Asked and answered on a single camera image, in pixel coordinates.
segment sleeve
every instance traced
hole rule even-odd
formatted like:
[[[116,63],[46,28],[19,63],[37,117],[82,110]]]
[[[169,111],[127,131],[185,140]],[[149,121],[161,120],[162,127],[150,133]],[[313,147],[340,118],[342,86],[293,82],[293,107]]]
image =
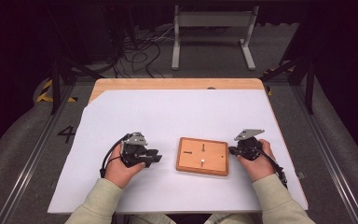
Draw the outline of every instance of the sleeve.
[[[65,223],[110,224],[122,189],[106,179],[98,179],[94,188]]]
[[[263,223],[314,223],[290,195],[276,175],[269,175],[253,184],[263,211]]]

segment printed number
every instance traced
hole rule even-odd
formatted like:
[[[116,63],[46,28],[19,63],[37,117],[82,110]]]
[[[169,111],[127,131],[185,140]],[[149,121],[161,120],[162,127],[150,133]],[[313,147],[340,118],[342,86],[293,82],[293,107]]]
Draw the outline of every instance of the printed number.
[[[72,131],[74,130],[74,127],[72,126],[68,126],[66,129],[60,131],[58,133],[58,135],[64,135],[66,136],[66,140],[65,140],[65,144],[67,144],[69,142],[69,140],[71,139],[72,135],[75,135],[76,133],[73,133]]]

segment wooden board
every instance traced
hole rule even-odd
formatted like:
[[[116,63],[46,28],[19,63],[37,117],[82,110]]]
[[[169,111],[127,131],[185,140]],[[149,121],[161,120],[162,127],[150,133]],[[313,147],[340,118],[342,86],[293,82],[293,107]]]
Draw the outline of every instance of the wooden board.
[[[206,175],[228,175],[227,147],[226,142],[182,137],[176,170]]]
[[[264,90],[258,78],[100,78],[89,103],[112,90]]]

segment black controller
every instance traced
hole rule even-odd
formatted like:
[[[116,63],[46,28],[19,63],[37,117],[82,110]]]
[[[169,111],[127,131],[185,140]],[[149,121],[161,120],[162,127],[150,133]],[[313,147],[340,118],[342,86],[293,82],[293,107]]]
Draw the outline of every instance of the black controller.
[[[228,150],[232,155],[240,155],[248,161],[254,161],[260,155],[263,155],[275,168],[275,171],[283,185],[287,187],[286,175],[284,174],[283,168],[263,151],[262,144],[255,138],[255,135],[263,132],[264,130],[243,130],[237,137],[234,138],[234,140],[238,141],[237,146],[229,147]]]
[[[149,167],[152,162],[159,162],[161,155],[158,155],[156,149],[146,149],[147,142],[141,133],[133,133],[130,138],[122,141],[121,160],[127,167],[132,167],[140,162]]]
[[[121,144],[120,156],[106,162],[118,144]],[[158,150],[146,149],[145,146],[147,146],[147,142],[141,133],[127,133],[124,135],[124,137],[120,138],[106,153],[103,159],[103,166],[100,170],[101,177],[104,178],[105,176],[107,164],[118,158],[120,158],[127,167],[132,167],[144,162],[145,167],[148,168],[152,162],[159,162],[162,156],[158,155]]]

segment metal rail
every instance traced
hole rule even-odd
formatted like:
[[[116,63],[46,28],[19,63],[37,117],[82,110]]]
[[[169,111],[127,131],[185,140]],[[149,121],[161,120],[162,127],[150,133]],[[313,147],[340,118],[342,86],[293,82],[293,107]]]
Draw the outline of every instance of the metal rail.
[[[344,202],[349,215],[351,216],[351,220],[353,223],[358,224],[358,203],[354,198],[353,193],[348,185],[347,179],[345,175],[341,172],[341,169],[338,166],[336,159],[332,151],[330,150],[327,141],[322,134],[322,131],[313,115],[308,113],[308,109],[304,104],[304,94],[301,91],[299,86],[292,86],[293,93],[297,99],[298,104],[301,106],[302,111],[307,117],[307,121],[312,128],[312,131],[318,140],[319,150],[324,159],[324,163],[327,166],[327,169],[337,187],[338,193],[341,196],[342,201]]]
[[[31,177],[34,174],[34,170],[36,169],[36,166],[39,163],[40,158],[42,157],[43,151],[45,149],[45,144],[48,140],[48,137],[50,136],[51,130],[53,129],[58,117],[62,112],[62,109],[66,104],[66,100],[63,99],[68,99],[73,89],[74,86],[65,86],[63,90],[61,105],[58,107],[54,115],[50,115],[50,118],[48,119],[48,122],[43,132],[39,136],[39,139],[34,146],[34,150],[32,151],[28,161],[22,169],[19,178],[17,179],[17,182],[13,187],[13,190],[10,192],[7,201],[5,202],[5,205],[0,212],[0,224],[8,223],[10,221],[11,216],[13,215],[17,205],[20,202],[22,194],[26,190],[28,183],[31,180]]]

